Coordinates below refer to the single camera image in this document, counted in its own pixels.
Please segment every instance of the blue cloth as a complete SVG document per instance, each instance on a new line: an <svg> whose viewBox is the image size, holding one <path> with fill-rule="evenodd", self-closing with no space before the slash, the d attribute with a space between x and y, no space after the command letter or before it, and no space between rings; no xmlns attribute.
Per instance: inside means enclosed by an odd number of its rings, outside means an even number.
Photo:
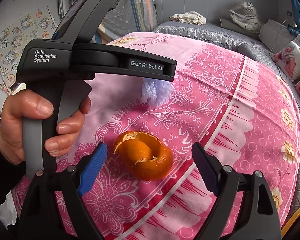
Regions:
<svg viewBox="0 0 300 240"><path fill-rule="evenodd" d="M292 27L291 25L288 25L288 30L291 34L297 36L300 34L300 3L298 0L291 0L291 3L293 18L297 26Z"/></svg>

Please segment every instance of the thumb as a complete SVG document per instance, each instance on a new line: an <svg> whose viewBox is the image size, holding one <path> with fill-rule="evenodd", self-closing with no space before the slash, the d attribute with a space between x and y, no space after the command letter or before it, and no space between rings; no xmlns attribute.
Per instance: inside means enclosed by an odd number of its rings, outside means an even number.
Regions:
<svg viewBox="0 0 300 240"><path fill-rule="evenodd" d="M31 90L21 90L9 96L2 108L2 118L13 120L22 116L30 119L46 119L53 113L53 105Z"/></svg>

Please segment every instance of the fingernail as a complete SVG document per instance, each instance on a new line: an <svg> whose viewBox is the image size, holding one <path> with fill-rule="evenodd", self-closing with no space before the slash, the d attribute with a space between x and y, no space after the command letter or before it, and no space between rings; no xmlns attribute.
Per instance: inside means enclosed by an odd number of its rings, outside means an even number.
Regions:
<svg viewBox="0 0 300 240"><path fill-rule="evenodd" d="M70 133L71 127L68 124L63 124L58 127L58 134Z"/></svg>
<svg viewBox="0 0 300 240"><path fill-rule="evenodd" d="M37 106L37 112L42 115L50 115L53 112L53 105L46 99L41 99Z"/></svg>
<svg viewBox="0 0 300 240"><path fill-rule="evenodd" d="M58 156L59 151L49 152L50 156L56 157Z"/></svg>
<svg viewBox="0 0 300 240"><path fill-rule="evenodd" d="M58 144L56 142L46 142L46 150L48 152L53 152L58 149Z"/></svg>

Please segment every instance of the pink bedsheet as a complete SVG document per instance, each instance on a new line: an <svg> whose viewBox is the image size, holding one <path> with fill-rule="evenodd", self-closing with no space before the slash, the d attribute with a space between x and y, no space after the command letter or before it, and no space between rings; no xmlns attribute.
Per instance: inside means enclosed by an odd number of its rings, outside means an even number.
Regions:
<svg viewBox="0 0 300 240"><path fill-rule="evenodd" d="M176 92L160 108L141 103L142 79L97 74L92 107L82 133L58 171L90 154L99 142L108 158L91 192L83 198L107 240L192 239L215 197L191 158L199 141L223 165L251 174L260 170L272 190L281 224L290 208L300 159L300 118L289 87L268 67L213 44L157 33L130 33L112 45L139 49L178 62ZM112 144L126 130L142 130L173 150L168 176L156 182L132 177ZM18 213L29 181L13 190ZM56 193L66 230L75 235L60 192ZM239 212L236 197L224 233Z"/></svg>

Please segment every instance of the peeled orange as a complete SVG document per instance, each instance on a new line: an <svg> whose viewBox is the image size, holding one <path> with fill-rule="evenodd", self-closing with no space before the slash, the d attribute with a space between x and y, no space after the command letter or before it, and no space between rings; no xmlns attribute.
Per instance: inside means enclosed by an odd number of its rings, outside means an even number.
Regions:
<svg viewBox="0 0 300 240"><path fill-rule="evenodd" d="M114 143L128 171L142 180L163 179L171 170L173 155L157 137L146 132L127 131Z"/></svg>

